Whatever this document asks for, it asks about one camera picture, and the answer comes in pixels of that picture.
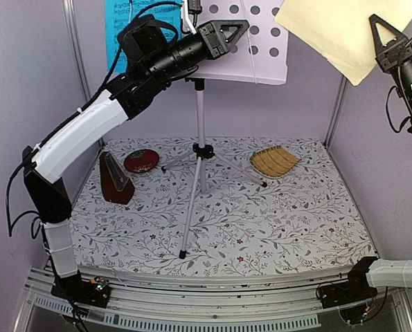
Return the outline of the clear plastic metronome cover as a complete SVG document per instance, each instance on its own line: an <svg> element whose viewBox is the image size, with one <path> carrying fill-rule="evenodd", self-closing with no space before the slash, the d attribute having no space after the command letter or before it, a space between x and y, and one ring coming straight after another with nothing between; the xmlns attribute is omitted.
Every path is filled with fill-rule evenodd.
<svg viewBox="0 0 412 332"><path fill-rule="evenodd" d="M107 152L105 161L116 190L118 192L122 192L126 188L129 178L125 174L124 169L118 163L116 157L111 152Z"/></svg>

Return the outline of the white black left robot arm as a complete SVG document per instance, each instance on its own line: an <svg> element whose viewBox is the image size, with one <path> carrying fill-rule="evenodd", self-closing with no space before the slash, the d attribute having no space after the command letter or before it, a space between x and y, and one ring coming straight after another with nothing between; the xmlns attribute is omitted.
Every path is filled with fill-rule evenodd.
<svg viewBox="0 0 412 332"><path fill-rule="evenodd" d="M106 133L146 110L172 82L194 73L200 62L228 54L248 28L246 19L210 20L183 38L167 40L163 30L177 29L140 11L117 36L126 71L105 79L88 103L24 150L24 185L42 220L60 288L72 300L82 299L87 285L78 278L64 171Z"/></svg>

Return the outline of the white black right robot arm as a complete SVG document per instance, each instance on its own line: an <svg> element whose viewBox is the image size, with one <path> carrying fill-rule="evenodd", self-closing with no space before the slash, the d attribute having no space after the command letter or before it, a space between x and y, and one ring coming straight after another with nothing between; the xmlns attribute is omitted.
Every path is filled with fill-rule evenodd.
<svg viewBox="0 0 412 332"><path fill-rule="evenodd" d="M394 82L392 91L407 109L407 117L395 133L403 131L412 135L412 36L408 37L395 26L380 16L369 16L370 29L373 36L375 60L385 74L389 74ZM370 287L412 288L412 259L367 258L365 276L355 275L342 287L342 295L349 302L356 302L368 292Z"/></svg>

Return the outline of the blue sheet music page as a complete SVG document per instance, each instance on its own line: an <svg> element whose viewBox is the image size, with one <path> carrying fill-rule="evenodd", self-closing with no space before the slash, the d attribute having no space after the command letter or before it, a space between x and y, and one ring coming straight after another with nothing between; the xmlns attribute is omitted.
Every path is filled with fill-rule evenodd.
<svg viewBox="0 0 412 332"><path fill-rule="evenodd" d="M146 14L152 14L159 21L164 21L177 29L178 38L181 33L181 8L182 1L174 1L176 5L157 6L149 9ZM132 0L132 1L106 1L105 2L105 32L107 66L111 67L118 52L118 34L127 24L137 16L145 7L161 1L152 0Z"/></svg>

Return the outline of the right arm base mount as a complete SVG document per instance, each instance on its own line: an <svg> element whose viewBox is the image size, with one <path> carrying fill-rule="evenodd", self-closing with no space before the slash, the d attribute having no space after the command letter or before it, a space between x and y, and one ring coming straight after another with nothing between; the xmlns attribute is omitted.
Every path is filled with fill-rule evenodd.
<svg viewBox="0 0 412 332"><path fill-rule="evenodd" d="M339 311L341 319L347 325L357 326L375 318L382 311L388 298L388 287L386 287L383 300L377 308L375 305L378 290L370 286L366 278L366 273L371 271L372 264L377 260L377 257L363 257L350 269L346 281L319 284L315 295L322 307L332 308L364 301L361 306L341 309Z"/></svg>

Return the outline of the yellow paper sheet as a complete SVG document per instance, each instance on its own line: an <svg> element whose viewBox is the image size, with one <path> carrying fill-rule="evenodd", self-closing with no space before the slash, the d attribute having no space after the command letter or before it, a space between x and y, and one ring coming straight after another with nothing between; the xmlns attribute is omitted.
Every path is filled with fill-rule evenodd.
<svg viewBox="0 0 412 332"><path fill-rule="evenodd" d="M403 31L412 20L412 0L286 0L275 21L357 86L377 65L369 23L373 14Z"/></svg>

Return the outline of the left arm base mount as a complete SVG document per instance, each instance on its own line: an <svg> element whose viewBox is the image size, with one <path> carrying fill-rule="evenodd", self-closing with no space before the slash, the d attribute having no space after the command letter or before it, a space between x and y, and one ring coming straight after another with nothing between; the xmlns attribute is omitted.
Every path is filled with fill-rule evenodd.
<svg viewBox="0 0 412 332"><path fill-rule="evenodd" d="M107 279L99 276L89 281L83 280L78 270L75 275L70 277L56 275L51 295L66 299L69 303L106 308L111 295L111 287Z"/></svg>

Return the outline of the dark red wooden metronome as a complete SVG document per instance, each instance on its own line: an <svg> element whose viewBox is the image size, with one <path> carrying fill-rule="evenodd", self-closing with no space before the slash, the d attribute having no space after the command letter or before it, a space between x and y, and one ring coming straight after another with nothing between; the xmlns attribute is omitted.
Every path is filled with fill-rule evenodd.
<svg viewBox="0 0 412 332"><path fill-rule="evenodd" d="M116 157L108 151L101 153L100 183L104 200L127 205L135 192L135 187Z"/></svg>

